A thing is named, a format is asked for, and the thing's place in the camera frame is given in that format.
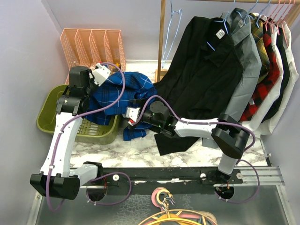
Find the blue plaid shirt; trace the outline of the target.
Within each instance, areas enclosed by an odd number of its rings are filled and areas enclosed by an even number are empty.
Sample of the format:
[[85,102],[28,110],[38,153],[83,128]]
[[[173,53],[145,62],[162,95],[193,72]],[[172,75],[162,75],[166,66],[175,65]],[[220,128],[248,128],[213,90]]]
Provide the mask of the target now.
[[[108,125],[112,116],[124,114],[127,107],[140,106],[139,104],[133,104],[133,99],[147,100],[157,94],[153,83],[146,75],[139,72],[124,72],[124,76],[125,90],[120,100],[104,111],[85,116],[88,121],[98,125]],[[92,97],[90,97],[88,111],[94,111],[113,103],[120,95],[122,85],[121,73],[116,72],[110,75],[106,81],[98,87]]]

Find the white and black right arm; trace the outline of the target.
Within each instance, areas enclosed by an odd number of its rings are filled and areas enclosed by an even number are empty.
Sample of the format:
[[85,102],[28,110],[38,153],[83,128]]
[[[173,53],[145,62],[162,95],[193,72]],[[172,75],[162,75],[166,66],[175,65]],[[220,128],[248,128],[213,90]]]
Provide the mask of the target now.
[[197,137],[212,139],[222,151],[215,172],[216,180],[228,182],[237,162],[242,158],[250,131],[231,116],[222,114],[209,120],[179,118],[165,100],[150,102],[141,99],[143,107],[127,107],[123,117],[129,128],[143,122],[154,126],[168,138]]

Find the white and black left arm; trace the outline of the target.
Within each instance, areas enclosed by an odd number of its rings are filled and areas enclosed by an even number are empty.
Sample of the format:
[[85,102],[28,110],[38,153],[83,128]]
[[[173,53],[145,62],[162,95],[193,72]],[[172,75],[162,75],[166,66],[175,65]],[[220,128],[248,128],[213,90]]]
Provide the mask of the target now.
[[70,159],[80,116],[89,108],[90,97],[110,75],[107,67],[94,70],[76,66],[69,71],[69,85],[56,102],[55,130],[46,160],[38,174],[32,174],[30,184],[44,197],[73,200],[80,186],[87,182],[98,185],[103,181],[100,163],[84,163],[71,171]]

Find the light blue wire hanger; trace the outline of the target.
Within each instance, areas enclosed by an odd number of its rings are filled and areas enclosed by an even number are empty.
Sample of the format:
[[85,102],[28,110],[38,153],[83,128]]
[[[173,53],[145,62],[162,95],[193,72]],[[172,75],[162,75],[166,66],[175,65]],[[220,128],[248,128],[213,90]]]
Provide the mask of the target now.
[[[161,68],[164,68],[168,58],[171,54],[171,51],[173,49],[173,45],[174,42],[177,38],[178,32],[179,32],[179,28],[180,28],[180,23],[181,23],[181,19],[182,19],[182,9],[174,9],[173,8],[173,1],[170,1],[170,20],[167,26],[167,34],[165,37],[165,42],[163,45],[163,52],[162,52],[162,59],[161,59]],[[173,33],[173,35],[171,35],[171,28],[174,28],[173,22],[174,20],[177,22],[176,25],[176,31]]]

